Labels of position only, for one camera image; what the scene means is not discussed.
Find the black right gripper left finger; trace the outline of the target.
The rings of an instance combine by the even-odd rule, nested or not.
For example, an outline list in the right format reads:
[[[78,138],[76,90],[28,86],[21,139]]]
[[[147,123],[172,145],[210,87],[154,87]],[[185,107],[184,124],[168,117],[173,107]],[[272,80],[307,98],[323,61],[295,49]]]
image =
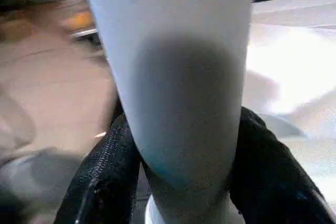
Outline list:
[[[140,160],[122,114],[80,164],[54,222],[130,223]]]

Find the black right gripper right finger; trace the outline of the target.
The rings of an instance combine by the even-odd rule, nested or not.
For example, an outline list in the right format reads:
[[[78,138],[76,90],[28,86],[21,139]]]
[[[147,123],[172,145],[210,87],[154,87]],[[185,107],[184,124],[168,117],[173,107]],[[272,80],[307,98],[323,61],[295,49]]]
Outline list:
[[[289,148],[245,107],[230,198],[245,223],[335,223],[335,213]]]

